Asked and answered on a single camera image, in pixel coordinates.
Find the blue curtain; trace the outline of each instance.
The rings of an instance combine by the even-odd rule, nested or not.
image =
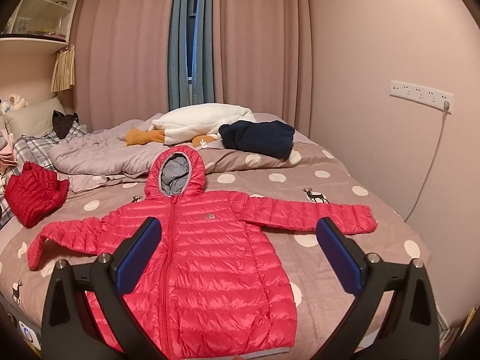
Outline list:
[[[214,103],[212,0],[197,0],[193,42],[193,104]]]
[[[189,105],[187,69],[187,0],[173,0],[170,19],[169,110]]]

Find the pink wall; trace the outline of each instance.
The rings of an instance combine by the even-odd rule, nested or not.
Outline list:
[[[449,321],[480,303],[480,30],[461,0],[309,0],[310,137],[404,218],[442,113],[389,96],[390,80],[453,93],[435,167],[409,224],[434,253]]]
[[[50,92],[56,55],[1,55],[0,99],[16,93],[35,103],[54,97]]]

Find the electrical outlet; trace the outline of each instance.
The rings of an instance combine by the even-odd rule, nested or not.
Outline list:
[[[390,95],[430,105],[442,111],[444,101],[448,100],[450,103],[448,112],[452,113],[454,96],[451,93],[439,91],[438,89],[409,84],[407,82],[390,81]]]

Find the bed sheet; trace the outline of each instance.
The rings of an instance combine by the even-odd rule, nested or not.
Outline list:
[[[378,228],[353,238],[365,252],[375,251],[384,260],[408,263],[421,257],[428,264],[431,255],[421,237],[405,224],[392,208],[351,178],[327,149],[309,143],[294,143],[290,158],[280,161],[259,154],[228,149],[199,151],[206,167],[206,190],[243,191],[301,202],[365,204],[372,209]],[[93,257],[73,253],[47,243],[38,271],[29,271],[26,250],[41,228],[52,221],[102,217],[108,212],[145,196],[142,182],[123,182],[76,195],[71,194],[61,209],[32,229],[23,228],[0,255],[0,291],[38,325],[54,263],[67,258],[71,263],[92,261]],[[298,312],[296,344],[289,353],[271,355],[272,360],[309,359],[325,342],[350,307],[346,294],[315,235],[265,229],[290,279]],[[377,329],[385,316],[388,297],[367,333]]]

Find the pink curtain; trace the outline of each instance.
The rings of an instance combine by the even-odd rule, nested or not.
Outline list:
[[[73,23],[75,111],[91,130],[168,110],[172,0],[82,0]]]
[[[213,0],[213,48],[217,103],[275,114],[308,135],[308,0]]]

